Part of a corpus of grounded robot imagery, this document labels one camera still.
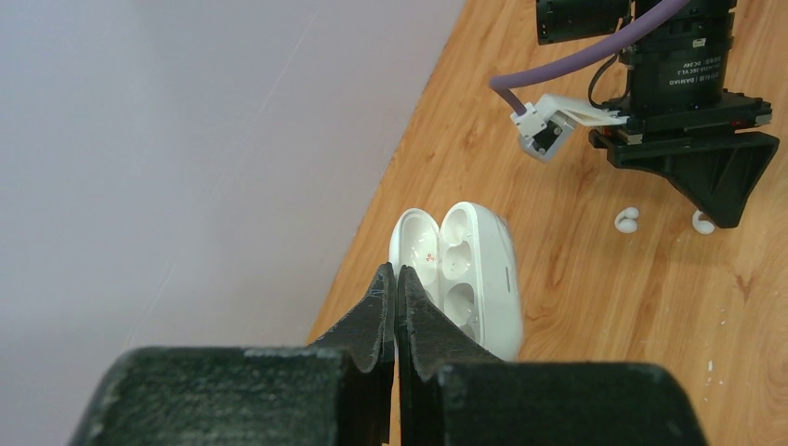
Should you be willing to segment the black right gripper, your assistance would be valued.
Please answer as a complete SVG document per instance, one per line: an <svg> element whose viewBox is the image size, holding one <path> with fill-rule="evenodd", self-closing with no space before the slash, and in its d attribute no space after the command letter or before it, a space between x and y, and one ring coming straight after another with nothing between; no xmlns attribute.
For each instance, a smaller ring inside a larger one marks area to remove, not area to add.
<svg viewBox="0 0 788 446"><path fill-rule="evenodd" d="M617 168L663 170L716 226L733 229L779 147L778 138L756 130L771 117L769 102L724 90L715 105L632 117L588 138Z"/></svg>

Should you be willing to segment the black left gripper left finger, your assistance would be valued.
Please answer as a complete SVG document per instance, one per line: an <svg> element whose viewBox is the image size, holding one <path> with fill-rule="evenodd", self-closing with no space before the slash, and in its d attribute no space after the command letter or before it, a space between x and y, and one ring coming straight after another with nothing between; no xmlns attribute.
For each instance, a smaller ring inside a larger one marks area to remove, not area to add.
<svg viewBox="0 0 788 446"><path fill-rule="evenodd" d="M147 347L104 374L73 445L382 445L396 278L304 347Z"/></svg>

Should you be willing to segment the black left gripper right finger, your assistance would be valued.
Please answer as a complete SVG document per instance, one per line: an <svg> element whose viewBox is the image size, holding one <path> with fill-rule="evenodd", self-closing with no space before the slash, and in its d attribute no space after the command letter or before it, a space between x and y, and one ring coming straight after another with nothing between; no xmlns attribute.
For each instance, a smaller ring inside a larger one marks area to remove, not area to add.
<svg viewBox="0 0 788 446"><path fill-rule="evenodd" d="M405 445L704 445L676 379L641 362L511 362L464 334L416 271L397 291Z"/></svg>

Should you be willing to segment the white earbud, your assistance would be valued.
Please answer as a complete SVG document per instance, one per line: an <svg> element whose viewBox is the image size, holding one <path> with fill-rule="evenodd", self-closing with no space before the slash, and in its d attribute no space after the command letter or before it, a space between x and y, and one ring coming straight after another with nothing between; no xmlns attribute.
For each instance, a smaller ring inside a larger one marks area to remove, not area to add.
<svg viewBox="0 0 788 446"><path fill-rule="evenodd" d="M614 227L624 234L631 234L638 229L639 210L636 207L627 207L614 219Z"/></svg>
<svg viewBox="0 0 788 446"><path fill-rule="evenodd" d="M705 213L696 210L691 218L691 225L701 235L710 235L716 231L716 225L705 218Z"/></svg>

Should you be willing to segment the white earbud charging case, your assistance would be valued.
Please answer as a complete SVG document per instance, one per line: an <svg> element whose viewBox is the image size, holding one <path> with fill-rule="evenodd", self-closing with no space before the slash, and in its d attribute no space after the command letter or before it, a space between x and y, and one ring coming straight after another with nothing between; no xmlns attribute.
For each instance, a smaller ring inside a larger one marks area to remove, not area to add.
<svg viewBox="0 0 788 446"><path fill-rule="evenodd" d="M504 361L518 357L525 334L518 262L497 214L459 202L437 222L408 209L391 233L388 260L414 268L429 301L481 347Z"/></svg>

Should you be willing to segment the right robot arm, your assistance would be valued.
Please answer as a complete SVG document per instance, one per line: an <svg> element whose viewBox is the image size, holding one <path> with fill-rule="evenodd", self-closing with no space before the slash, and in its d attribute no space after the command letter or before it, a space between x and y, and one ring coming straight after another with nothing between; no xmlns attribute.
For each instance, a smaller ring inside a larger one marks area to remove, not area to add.
<svg viewBox="0 0 788 446"><path fill-rule="evenodd" d="M625 92L605 107L626 122L589 134L613 166L665 178L721 229L739 225L780 144L761 131L770 103L724 86L735 7L691 1L620 50Z"/></svg>

